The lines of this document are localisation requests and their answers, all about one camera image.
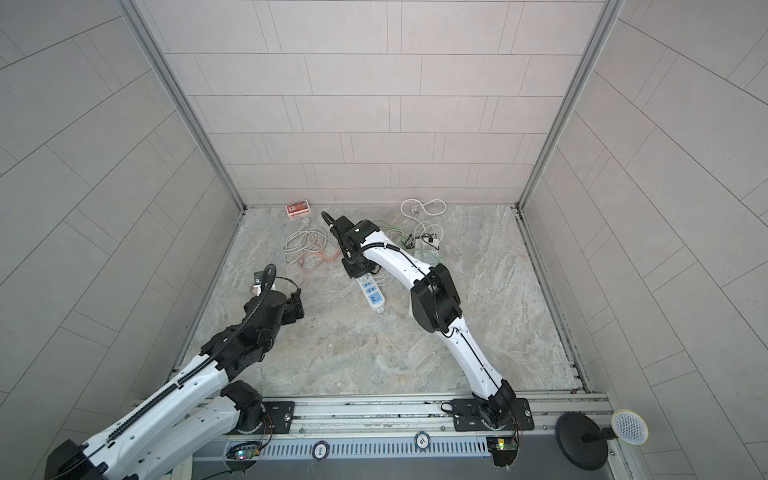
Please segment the blue white power strip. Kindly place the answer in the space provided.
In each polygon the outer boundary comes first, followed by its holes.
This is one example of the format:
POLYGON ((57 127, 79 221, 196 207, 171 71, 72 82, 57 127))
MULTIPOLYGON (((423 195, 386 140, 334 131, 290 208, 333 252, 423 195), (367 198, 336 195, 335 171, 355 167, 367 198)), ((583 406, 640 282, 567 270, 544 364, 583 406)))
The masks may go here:
POLYGON ((379 314, 385 310, 385 298, 376 280, 371 274, 365 274, 357 279, 362 293, 371 309, 379 314))

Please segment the colourful white power strip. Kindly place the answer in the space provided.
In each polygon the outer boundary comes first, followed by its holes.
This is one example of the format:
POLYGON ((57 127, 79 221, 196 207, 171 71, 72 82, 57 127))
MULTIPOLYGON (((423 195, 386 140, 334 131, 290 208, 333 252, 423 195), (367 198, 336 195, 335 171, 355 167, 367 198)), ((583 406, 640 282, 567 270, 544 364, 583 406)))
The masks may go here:
POLYGON ((435 266, 442 262, 438 249, 428 239, 414 238, 413 245, 412 254, 421 261, 428 263, 430 266, 435 266))

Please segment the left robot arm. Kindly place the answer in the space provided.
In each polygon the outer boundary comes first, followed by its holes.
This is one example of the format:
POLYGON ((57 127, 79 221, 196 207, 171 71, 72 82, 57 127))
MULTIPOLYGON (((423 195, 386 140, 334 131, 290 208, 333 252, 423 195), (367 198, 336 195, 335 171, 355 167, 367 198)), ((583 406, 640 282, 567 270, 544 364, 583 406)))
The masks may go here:
POLYGON ((47 479, 159 479, 217 437, 257 434, 266 446, 276 416, 240 374, 264 360, 284 325, 303 318, 301 290, 285 294, 269 264, 256 274, 245 316, 214 335, 181 371, 114 424, 48 456, 47 479))

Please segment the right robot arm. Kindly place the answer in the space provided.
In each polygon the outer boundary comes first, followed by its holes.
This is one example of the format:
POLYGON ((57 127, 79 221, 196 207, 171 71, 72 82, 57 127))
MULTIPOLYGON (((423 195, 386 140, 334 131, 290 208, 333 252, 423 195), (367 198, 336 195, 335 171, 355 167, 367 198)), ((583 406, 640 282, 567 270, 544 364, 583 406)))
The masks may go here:
POLYGON ((354 224, 325 211, 321 216, 338 242, 347 274, 357 279, 379 266, 408 289, 412 316, 426 332, 439 335, 454 356, 479 400, 477 415, 494 430, 514 427, 516 393, 473 338, 449 269, 413 257, 369 220, 354 224))

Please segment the red small box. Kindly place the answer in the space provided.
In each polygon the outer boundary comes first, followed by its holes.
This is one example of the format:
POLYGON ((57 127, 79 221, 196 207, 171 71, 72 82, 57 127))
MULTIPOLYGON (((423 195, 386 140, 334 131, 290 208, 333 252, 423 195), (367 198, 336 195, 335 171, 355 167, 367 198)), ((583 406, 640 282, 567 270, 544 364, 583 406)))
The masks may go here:
POLYGON ((289 218, 296 218, 311 212, 310 203, 307 200, 294 202, 285 207, 289 218))

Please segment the aluminium rail base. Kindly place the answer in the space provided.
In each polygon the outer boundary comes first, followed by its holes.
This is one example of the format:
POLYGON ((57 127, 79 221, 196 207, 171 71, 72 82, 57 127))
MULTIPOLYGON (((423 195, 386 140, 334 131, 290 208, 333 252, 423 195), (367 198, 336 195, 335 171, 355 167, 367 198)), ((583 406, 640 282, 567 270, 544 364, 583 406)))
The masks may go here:
POLYGON ((196 461, 399 458, 500 459, 551 435, 557 419, 582 413, 599 426, 612 407, 603 394, 529 391, 518 400, 515 423, 491 430, 470 418, 476 400, 459 394, 273 397, 265 401, 276 431, 225 434, 198 450, 196 461))

